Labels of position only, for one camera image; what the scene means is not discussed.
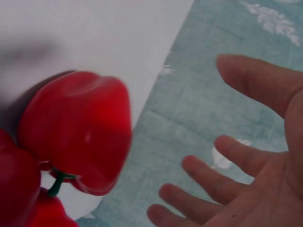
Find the palm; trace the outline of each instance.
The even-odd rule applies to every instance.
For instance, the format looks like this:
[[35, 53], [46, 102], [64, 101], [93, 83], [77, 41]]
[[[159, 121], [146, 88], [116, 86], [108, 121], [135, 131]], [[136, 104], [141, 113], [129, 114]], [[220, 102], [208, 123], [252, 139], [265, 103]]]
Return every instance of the palm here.
[[221, 56], [217, 65], [227, 84], [285, 118], [289, 152], [261, 151], [221, 136], [214, 143], [217, 150], [255, 177], [253, 183], [238, 183], [188, 156], [182, 162], [183, 168], [219, 204], [166, 184], [160, 196], [186, 218], [160, 205], [149, 208], [149, 218], [159, 227], [301, 226], [303, 74], [242, 56]]

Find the light blue tablecloth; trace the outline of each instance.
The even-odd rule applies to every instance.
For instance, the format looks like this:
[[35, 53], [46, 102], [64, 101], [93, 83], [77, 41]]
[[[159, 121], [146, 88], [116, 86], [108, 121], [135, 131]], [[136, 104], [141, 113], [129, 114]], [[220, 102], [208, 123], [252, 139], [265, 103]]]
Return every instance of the light blue tablecloth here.
[[196, 0], [134, 130], [134, 142], [114, 190], [81, 227], [150, 227], [146, 210], [163, 203], [158, 189], [174, 183], [209, 199], [181, 169], [197, 155], [238, 181], [251, 178], [217, 155], [220, 134], [271, 151], [287, 149], [283, 121], [221, 80], [218, 53], [241, 53], [303, 70], [303, 2]]

